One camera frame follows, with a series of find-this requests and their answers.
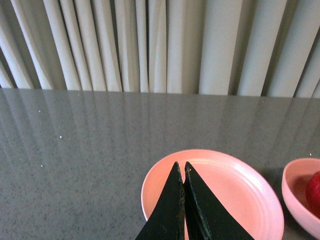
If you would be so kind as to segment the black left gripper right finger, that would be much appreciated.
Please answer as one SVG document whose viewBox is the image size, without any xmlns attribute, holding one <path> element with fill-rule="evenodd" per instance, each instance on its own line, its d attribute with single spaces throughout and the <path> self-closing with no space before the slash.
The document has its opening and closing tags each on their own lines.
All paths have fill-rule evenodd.
<svg viewBox="0 0 320 240">
<path fill-rule="evenodd" d="M 190 162 L 185 163 L 185 221 L 190 240 L 252 240 Z"/>
</svg>

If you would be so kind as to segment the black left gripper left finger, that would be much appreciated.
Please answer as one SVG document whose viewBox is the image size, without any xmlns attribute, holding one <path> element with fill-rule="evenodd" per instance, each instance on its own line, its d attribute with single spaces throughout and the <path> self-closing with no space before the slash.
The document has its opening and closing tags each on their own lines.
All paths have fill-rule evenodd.
<svg viewBox="0 0 320 240">
<path fill-rule="evenodd" d="M 180 166 L 175 162 L 155 208 L 137 240 L 183 240 L 185 238 L 185 190 Z"/>
</svg>

